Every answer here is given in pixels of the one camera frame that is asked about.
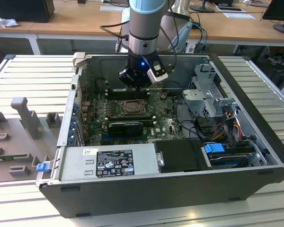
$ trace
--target laboratory floor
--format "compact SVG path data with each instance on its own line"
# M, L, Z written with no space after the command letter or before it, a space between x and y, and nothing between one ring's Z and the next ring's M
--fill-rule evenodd
M115 41L101 40L75 40L75 50L71 49L70 40L58 39L39 39L44 54L74 54L75 52L90 52L90 53L114 53ZM245 55L250 58L254 57L260 47L244 46L240 55ZM219 56L233 56L234 45L208 44L203 53L216 53ZM27 39L18 38L0 38L0 62L6 54L33 54L29 41ZM282 73L276 72L275 69L268 64L265 55L269 54L268 48L265 48L259 56L256 65L269 77L273 75L272 81L276 83Z

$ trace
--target computer monitor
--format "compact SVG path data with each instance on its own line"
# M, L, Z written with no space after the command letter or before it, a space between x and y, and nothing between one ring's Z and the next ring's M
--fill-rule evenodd
M284 0L272 0L265 14L265 20L284 20ZM284 24L275 24L274 29L284 33Z
M214 9L212 9L210 7L205 7L205 3L206 3L206 0L202 0L202 5L201 6L193 5L193 6L190 6L189 8L194 10L194 11L197 11L197 12L213 13Z

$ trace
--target red wire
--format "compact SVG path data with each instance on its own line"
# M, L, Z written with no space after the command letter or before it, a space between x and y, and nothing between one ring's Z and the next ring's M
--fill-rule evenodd
M217 127L214 128L214 135L217 133L216 130L218 129L218 127L222 125L222 124L218 124Z

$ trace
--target black plastic cover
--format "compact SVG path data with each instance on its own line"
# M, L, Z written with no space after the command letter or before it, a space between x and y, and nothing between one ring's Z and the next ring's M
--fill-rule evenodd
M160 173L208 170L197 140L158 140L154 142L156 153L163 155L164 166Z

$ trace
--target motherboard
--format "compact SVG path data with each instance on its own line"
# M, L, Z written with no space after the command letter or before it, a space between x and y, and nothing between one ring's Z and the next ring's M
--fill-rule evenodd
M145 94L106 92L82 103L82 125L86 145L153 143L183 139L175 119L177 96L168 91Z

